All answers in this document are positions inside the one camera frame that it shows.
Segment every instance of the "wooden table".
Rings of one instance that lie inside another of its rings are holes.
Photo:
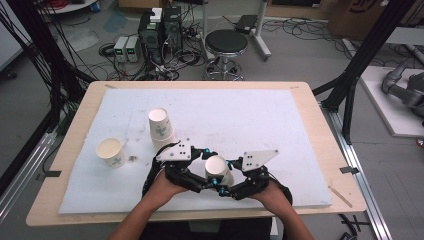
[[[133,89],[285,89],[290,90],[298,107],[305,130],[309,136],[318,164],[324,175],[333,205],[327,208],[296,209],[299,214],[362,212],[366,203],[350,173],[342,174],[340,168],[347,163],[319,108],[311,89],[304,82],[94,82],[75,115],[63,143],[51,166],[51,171],[62,171],[60,177],[46,178],[28,214],[29,226],[120,222],[126,213],[66,214],[58,210],[66,192],[68,180],[84,139],[108,88]],[[151,221],[200,220],[241,217],[272,216],[265,209],[157,212]]]

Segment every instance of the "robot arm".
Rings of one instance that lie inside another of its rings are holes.
[[[402,88],[397,85],[397,82],[402,78],[402,73],[406,69],[406,60],[399,64],[393,71],[389,72],[383,79],[381,90],[384,93],[393,95],[402,103],[411,108],[420,107],[424,101],[424,75],[418,74],[410,77],[408,87]]]

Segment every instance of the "cardboard box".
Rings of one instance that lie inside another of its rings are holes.
[[[364,40],[384,9],[381,1],[339,1],[330,15],[328,31],[335,37]]]
[[[163,8],[172,0],[119,0],[120,8]]]

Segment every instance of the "computer tower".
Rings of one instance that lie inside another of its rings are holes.
[[[167,7],[164,10],[163,22],[168,46],[172,51],[178,51],[183,48],[181,7]]]
[[[141,41],[144,59],[152,60],[157,65],[163,65],[163,58],[166,54],[166,48],[163,47],[164,29],[162,22],[151,22],[150,15],[152,11],[143,13],[138,27],[138,35]]]

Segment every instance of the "black stool seat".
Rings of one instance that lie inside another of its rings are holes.
[[[235,54],[247,47],[246,37],[234,30],[216,30],[206,36],[206,47],[212,53]]]

